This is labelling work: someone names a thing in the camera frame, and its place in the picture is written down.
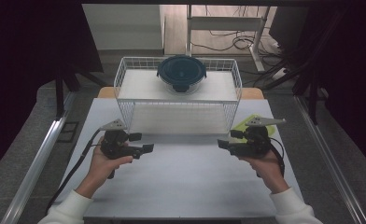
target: container lid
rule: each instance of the container lid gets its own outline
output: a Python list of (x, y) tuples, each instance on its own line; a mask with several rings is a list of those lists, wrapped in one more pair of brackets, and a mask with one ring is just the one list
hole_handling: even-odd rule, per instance
[(159, 66), (157, 76), (177, 92), (185, 92), (206, 77), (205, 66), (195, 58), (176, 55), (165, 59)]

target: black curtain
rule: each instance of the black curtain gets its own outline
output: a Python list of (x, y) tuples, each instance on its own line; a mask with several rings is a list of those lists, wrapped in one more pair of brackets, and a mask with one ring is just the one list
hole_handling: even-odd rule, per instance
[(103, 72), (80, 3), (0, 0), (0, 159), (27, 120), (37, 90), (68, 64)]
[(366, 1), (354, 1), (321, 57), (326, 107), (366, 156)]

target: white sweater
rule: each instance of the white sweater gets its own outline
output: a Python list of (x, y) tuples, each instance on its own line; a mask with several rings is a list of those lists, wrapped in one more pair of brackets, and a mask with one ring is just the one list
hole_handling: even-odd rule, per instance
[[(276, 208), (276, 221), (279, 224), (319, 224), (314, 210), (305, 204), (292, 188), (278, 194), (271, 194)], [(92, 199), (77, 194), (74, 190), (58, 206), (51, 207), (49, 214), (39, 224), (79, 224), (84, 223), (83, 216)]]

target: wire rack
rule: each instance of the wire rack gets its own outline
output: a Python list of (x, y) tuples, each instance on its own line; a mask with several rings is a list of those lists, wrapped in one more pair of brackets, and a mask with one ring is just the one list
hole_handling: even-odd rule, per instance
[(232, 127), (242, 82), (233, 59), (197, 58), (206, 67), (199, 90), (174, 95), (157, 77), (165, 57), (124, 57), (116, 74), (116, 99), (128, 132), (221, 134)]

